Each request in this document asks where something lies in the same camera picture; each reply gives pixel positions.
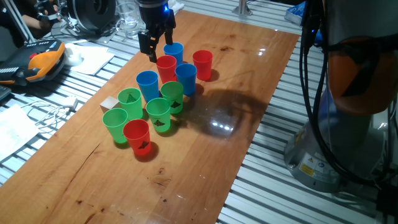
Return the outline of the person hand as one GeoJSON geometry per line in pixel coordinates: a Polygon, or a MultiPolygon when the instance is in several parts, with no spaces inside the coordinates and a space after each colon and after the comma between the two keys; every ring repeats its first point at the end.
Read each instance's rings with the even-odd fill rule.
{"type": "Polygon", "coordinates": [[[60,13],[58,12],[58,9],[54,8],[54,5],[50,5],[42,13],[42,18],[45,21],[57,22],[59,17],[60,13]]]}

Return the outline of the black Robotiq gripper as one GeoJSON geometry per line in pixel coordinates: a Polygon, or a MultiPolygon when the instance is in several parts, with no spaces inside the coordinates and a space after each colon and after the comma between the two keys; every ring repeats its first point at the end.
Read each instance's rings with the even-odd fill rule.
{"type": "Polygon", "coordinates": [[[169,8],[168,0],[137,0],[141,18],[146,25],[145,31],[138,32],[140,51],[157,62],[156,47],[159,37],[165,35],[165,43],[172,45],[173,31],[176,28],[174,11],[169,8]]]}

